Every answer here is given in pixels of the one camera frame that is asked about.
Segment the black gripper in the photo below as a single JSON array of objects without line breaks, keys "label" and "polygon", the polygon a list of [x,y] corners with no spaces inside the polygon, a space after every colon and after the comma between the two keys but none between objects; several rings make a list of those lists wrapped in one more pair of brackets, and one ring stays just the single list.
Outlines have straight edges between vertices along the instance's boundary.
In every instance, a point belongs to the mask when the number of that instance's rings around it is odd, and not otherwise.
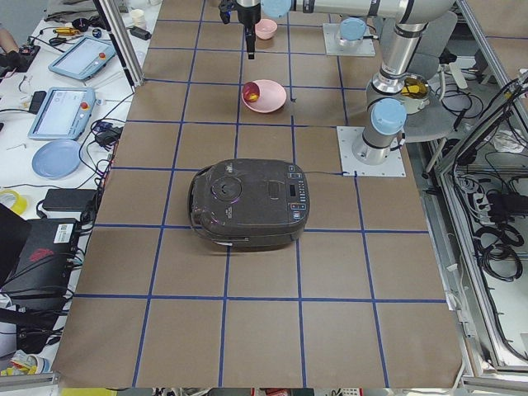
[{"label": "black gripper", "polygon": [[255,59],[255,28],[254,26],[261,20],[260,0],[236,0],[235,9],[238,14],[238,21],[245,28],[245,41],[247,58]]}]

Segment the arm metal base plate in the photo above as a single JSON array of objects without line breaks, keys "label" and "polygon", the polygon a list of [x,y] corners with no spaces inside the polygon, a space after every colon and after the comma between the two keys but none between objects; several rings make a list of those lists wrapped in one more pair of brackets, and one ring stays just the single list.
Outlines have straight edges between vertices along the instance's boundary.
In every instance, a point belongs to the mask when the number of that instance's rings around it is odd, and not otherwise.
[{"label": "arm metal base plate", "polygon": [[368,30],[359,36],[356,28],[348,29],[343,23],[324,23],[323,38],[326,55],[374,57],[375,47],[372,35]]},{"label": "arm metal base plate", "polygon": [[349,177],[406,177],[398,139],[388,148],[372,148],[363,140],[364,127],[337,127],[342,173]]}]

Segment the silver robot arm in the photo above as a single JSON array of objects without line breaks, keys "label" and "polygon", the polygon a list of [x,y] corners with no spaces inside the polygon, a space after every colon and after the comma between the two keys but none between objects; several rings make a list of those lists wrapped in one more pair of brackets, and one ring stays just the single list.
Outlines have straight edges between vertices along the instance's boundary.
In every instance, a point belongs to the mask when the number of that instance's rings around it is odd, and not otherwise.
[{"label": "silver robot arm", "polygon": [[369,121],[362,135],[351,144],[354,157],[367,165],[383,163],[395,137],[403,131],[407,113],[397,95],[403,89],[404,75],[429,22],[447,13],[452,1],[222,1],[219,15],[230,23],[235,11],[243,24],[247,56],[255,56],[256,24],[261,13],[280,18],[288,12],[331,13],[351,17],[385,17],[394,20],[389,48],[382,53],[379,71],[367,86]]}]

